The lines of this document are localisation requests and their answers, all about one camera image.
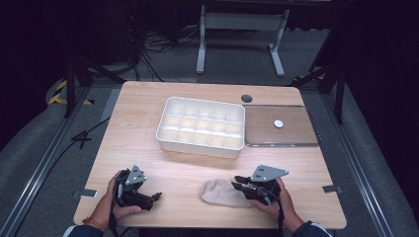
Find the clear acrylic lid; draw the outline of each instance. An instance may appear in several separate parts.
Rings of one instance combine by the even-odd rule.
[[[245,105],[248,146],[317,146],[308,109],[304,106]]]

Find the small round object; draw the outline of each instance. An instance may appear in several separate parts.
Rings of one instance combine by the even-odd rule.
[[[284,126],[284,123],[281,120],[275,120],[274,121],[274,126],[277,128],[281,128]]]
[[[241,101],[244,103],[251,103],[253,101],[253,98],[249,95],[243,95],[241,96]]]

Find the yellow tape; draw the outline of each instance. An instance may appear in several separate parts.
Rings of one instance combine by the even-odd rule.
[[[66,85],[67,85],[67,80],[62,79],[61,83],[59,83],[59,85],[56,87],[55,92],[53,93],[51,99],[49,99],[49,102],[48,102],[49,104],[53,104],[53,103],[62,104],[62,105],[67,104],[67,100],[59,98],[59,95],[61,94],[62,90],[64,89]],[[93,104],[95,104],[94,100],[86,100],[83,103],[83,105],[86,105],[86,106],[92,106]]]

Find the wooden table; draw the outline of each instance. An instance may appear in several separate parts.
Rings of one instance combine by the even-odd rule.
[[[213,179],[233,180],[251,176],[257,165],[289,170],[283,177],[296,212],[301,218],[341,229],[346,219],[336,193],[325,193],[332,185],[320,147],[244,147],[237,159],[165,151],[156,130],[169,97],[203,99],[244,104],[251,95],[253,105],[303,105],[296,88],[215,84],[126,82],[123,85],[107,131],[93,165],[86,189],[97,190],[96,198],[83,197],[74,215],[77,224],[94,210],[108,181],[134,164],[147,176],[139,192],[148,196],[162,192],[151,211],[126,217],[119,226],[277,228],[267,214],[250,208],[211,205],[200,199],[200,188]]]

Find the beige cloth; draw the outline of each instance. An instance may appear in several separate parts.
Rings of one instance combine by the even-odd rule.
[[[221,179],[206,182],[201,188],[201,198],[212,204],[232,207],[252,206],[243,192],[235,190],[230,181]]]

